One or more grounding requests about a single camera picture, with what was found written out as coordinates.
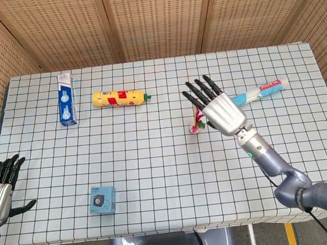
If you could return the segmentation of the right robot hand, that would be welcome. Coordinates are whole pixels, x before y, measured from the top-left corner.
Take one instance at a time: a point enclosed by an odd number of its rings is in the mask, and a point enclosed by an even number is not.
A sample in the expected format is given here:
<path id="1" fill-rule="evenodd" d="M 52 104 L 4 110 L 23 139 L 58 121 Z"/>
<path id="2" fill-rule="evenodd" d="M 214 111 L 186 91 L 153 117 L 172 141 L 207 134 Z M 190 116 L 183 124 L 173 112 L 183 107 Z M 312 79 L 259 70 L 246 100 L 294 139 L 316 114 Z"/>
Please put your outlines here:
<path id="1" fill-rule="evenodd" d="M 204 75 L 203 79 L 186 81 L 189 90 L 182 94 L 205 115 L 212 128 L 224 136 L 237 135 L 246 125 L 245 113 L 210 77 Z"/>

